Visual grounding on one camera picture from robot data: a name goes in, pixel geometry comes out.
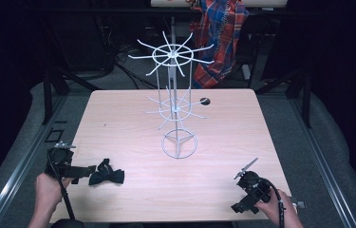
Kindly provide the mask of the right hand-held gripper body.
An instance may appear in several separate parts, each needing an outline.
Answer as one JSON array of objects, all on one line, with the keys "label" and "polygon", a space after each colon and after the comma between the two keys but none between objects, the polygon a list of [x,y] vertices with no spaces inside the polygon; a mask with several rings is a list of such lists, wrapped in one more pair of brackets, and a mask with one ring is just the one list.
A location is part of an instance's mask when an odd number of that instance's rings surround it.
[{"label": "right hand-held gripper body", "polygon": [[269,202],[271,199],[270,185],[255,172],[249,170],[256,161],[257,158],[250,161],[234,176],[234,179],[238,180],[236,185],[247,193],[239,204],[256,204],[260,200]]}]

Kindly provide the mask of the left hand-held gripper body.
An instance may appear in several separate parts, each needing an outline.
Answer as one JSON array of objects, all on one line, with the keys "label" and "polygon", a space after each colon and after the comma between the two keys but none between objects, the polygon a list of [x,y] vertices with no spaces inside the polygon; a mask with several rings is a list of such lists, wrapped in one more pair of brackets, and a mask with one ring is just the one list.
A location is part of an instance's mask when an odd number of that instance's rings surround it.
[{"label": "left hand-held gripper body", "polygon": [[45,173],[52,178],[75,178],[71,167],[74,145],[58,142],[47,151]]}]

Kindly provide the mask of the black bow tie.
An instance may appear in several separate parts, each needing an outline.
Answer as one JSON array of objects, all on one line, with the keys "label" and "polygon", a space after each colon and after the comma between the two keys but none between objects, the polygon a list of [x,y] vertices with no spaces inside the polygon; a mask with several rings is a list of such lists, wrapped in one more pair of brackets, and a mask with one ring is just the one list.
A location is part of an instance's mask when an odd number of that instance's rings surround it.
[{"label": "black bow tie", "polygon": [[103,181],[114,183],[124,183],[124,171],[121,169],[114,170],[109,164],[110,159],[104,159],[97,167],[97,170],[91,175],[88,184],[95,185]]}]

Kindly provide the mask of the person's right hand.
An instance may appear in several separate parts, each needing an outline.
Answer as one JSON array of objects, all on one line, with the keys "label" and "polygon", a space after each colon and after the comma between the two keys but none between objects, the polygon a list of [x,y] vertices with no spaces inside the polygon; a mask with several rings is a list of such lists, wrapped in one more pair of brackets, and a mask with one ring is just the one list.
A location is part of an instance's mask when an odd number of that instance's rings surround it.
[{"label": "person's right hand", "polygon": [[[284,217],[298,217],[297,211],[290,201],[290,197],[280,189],[278,189],[277,192],[279,193],[285,208]],[[274,225],[278,226],[280,224],[278,199],[273,189],[271,190],[270,195],[271,199],[269,202],[259,201],[255,207],[262,211]]]}]

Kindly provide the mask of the person's left hand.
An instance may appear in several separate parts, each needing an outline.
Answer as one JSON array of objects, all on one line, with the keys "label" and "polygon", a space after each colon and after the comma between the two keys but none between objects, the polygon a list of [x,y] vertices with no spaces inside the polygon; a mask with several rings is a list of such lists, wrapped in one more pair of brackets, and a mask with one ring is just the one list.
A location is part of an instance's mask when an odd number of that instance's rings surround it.
[{"label": "person's left hand", "polygon": [[62,200],[59,182],[51,176],[42,173],[36,178],[35,193],[34,215],[49,219],[55,211],[57,204]]}]

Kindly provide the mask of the black metal stand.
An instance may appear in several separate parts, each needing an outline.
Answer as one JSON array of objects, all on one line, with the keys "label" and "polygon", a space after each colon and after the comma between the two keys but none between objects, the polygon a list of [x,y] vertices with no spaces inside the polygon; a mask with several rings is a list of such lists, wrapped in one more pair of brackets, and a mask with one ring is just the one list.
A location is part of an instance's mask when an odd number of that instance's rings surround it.
[{"label": "black metal stand", "polygon": [[53,66],[49,67],[43,79],[45,105],[45,117],[43,124],[47,124],[53,116],[52,89],[55,89],[60,96],[67,96],[70,92],[66,79],[71,80],[90,91],[100,90],[99,87],[92,85],[83,78],[63,68]]},{"label": "black metal stand", "polygon": [[285,92],[288,99],[297,99],[302,93],[301,119],[307,128],[311,128],[309,120],[311,77],[306,69],[296,69],[285,76],[274,79],[267,85],[258,88],[255,93],[257,95],[264,94],[285,82],[289,82]]}]

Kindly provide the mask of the red blue plaid cloth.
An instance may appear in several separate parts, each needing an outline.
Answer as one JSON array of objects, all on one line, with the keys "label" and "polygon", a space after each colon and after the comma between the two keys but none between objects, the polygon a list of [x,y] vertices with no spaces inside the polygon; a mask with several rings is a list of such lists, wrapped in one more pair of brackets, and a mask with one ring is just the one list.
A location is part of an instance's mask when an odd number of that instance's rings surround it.
[{"label": "red blue plaid cloth", "polygon": [[237,42],[249,16],[242,0],[199,0],[202,15],[191,24],[198,53],[192,87],[213,88],[228,76],[235,64]]}]

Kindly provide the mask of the grey metal pole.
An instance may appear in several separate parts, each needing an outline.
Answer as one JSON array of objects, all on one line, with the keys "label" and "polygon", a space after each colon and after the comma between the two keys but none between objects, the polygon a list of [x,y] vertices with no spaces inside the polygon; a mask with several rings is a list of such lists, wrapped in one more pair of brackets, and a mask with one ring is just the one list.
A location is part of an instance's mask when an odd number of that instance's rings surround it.
[{"label": "grey metal pole", "polygon": [[171,17],[171,28],[170,28],[170,34],[171,34],[171,44],[175,44],[177,37],[176,37],[176,19],[175,17]]}]

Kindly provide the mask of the black square frame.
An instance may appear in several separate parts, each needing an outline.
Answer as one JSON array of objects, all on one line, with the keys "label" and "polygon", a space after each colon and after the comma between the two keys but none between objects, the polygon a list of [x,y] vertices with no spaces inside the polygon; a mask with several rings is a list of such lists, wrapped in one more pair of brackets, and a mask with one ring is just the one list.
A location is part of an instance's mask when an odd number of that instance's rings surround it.
[{"label": "black square frame", "polygon": [[58,143],[64,134],[63,129],[51,128],[45,138],[46,143]]}]

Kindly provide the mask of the aluminium frame rail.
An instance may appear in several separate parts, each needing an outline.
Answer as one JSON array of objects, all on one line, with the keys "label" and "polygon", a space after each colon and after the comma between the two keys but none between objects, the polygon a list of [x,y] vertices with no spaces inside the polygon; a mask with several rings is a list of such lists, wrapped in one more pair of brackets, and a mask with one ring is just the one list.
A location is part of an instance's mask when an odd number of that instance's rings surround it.
[{"label": "aluminium frame rail", "polygon": [[66,99],[66,96],[56,98],[52,114],[45,124],[43,124],[44,102],[38,98],[32,101],[26,121],[8,155],[0,165],[0,221],[34,163],[39,146],[50,132],[51,125],[64,106]]},{"label": "aluminium frame rail", "polygon": [[302,118],[302,115],[300,113],[301,105],[293,99],[289,99],[289,103],[292,111],[294,112],[297,122],[300,124],[302,131],[308,139],[314,163],[320,173],[320,176],[325,184],[326,189],[328,190],[328,194],[334,204],[334,207],[337,211],[337,214],[339,215],[341,222],[343,223],[345,228],[356,228],[356,219],[350,210],[349,204],[347,203],[342,189],[340,188],[330,167],[328,166],[328,162],[323,154],[321,146],[315,138],[312,129],[307,127]]}]

